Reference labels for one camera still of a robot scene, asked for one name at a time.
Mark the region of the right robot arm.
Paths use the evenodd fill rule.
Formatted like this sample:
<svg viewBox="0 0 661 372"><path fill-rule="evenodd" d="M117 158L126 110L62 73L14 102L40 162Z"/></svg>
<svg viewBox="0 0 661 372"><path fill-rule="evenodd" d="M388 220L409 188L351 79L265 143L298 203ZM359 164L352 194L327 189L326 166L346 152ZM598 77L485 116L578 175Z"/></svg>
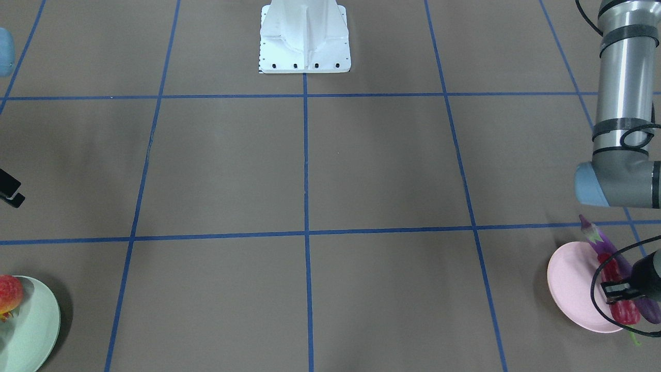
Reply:
<svg viewBox="0 0 661 372"><path fill-rule="evenodd" d="M9 77L14 71L15 45L12 33L6 28L1 28L1 77ZM1 169L1 198L8 205L18 209L26 200L19 193L21 182L12 175Z"/></svg>

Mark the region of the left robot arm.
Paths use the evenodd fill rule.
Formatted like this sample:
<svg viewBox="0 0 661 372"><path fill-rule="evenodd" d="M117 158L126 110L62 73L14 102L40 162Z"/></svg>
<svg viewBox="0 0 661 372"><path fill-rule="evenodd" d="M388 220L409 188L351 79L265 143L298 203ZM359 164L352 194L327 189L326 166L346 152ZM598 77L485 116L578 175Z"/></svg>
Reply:
<svg viewBox="0 0 661 372"><path fill-rule="evenodd" d="M659 209L659 161L649 158L659 129L652 81L659 12L659 1L601 2L592 160L581 163L574 176L581 204Z"/></svg>

